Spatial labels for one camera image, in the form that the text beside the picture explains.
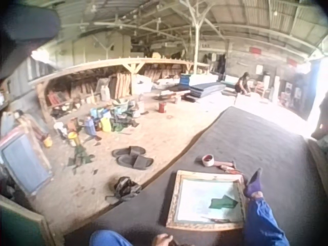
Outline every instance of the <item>dirty floor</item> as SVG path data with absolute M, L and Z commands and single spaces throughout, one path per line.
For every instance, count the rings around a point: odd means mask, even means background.
M 129 127 L 122 132 L 104 133 L 102 141 L 86 142 L 88 154 L 94 154 L 94 162 L 77 168 L 67 167 L 68 158 L 73 156 L 73 148 L 53 135 L 53 146 L 45 150 L 53 169 L 53 180 L 43 187 L 31 201 L 34 209 L 43 214 L 50 228 L 57 234 L 66 234 L 92 217 L 112 207 L 117 199 L 112 197 L 112 187 L 122 176 L 129 176 L 139 184 L 150 181 L 193 142 L 235 98 L 214 97 L 207 104 L 182 101 L 180 104 L 167 103 L 167 112 L 157 112 L 158 101 L 152 99 L 154 93 L 145 96 L 145 110 L 149 114 L 136 121 L 140 125 Z M 81 140 L 87 135 L 81 133 Z M 154 158 L 154 164 L 146 171 L 119 166 L 111 152 L 130 145 L 146 149 L 146 157 Z

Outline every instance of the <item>green paint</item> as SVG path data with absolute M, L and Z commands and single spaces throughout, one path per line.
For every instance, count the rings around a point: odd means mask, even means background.
M 212 198 L 210 209 L 234 209 L 237 206 L 238 202 L 226 195 L 224 195 L 221 199 Z

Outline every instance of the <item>person's leg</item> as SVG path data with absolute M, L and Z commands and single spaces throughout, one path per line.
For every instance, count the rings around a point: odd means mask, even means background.
M 264 200 L 261 188 L 262 169 L 256 171 L 244 190 L 250 199 L 244 225 L 246 246 L 288 246 L 284 232 L 278 227 L 273 213 Z
M 96 231 L 91 235 L 89 246 L 132 246 L 124 237 L 109 230 Z
M 251 199 L 244 225 L 246 246 L 287 246 L 289 242 L 278 227 L 264 198 Z

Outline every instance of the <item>stacked mats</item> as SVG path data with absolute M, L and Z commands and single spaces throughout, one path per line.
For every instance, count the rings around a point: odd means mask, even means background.
M 226 86 L 220 82 L 190 86 L 190 95 L 185 96 L 185 99 L 194 103 L 199 98 L 208 96 L 215 92 L 223 91 L 225 87 Z

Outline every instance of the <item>gray felt surface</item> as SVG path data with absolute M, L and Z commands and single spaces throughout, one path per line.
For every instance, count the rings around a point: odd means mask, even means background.
M 243 245 L 242 230 L 213 233 L 165 227 L 177 170 L 220 173 L 200 164 L 199 156 L 206 154 L 214 154 L 216 160 L 235 160 L 247 176 L 263 167 L 265 199 L 291 245 L 319 245 L 328 228 L 328 202 L 303 137 L 234 107 L 137 197 L 66 235 L 66 245 L 88 245 L 92 232 L 100 229 L 119 232 L 134 245 L 151 245 L 153 237 L 164 232 L 179 243 L 196 246 Z

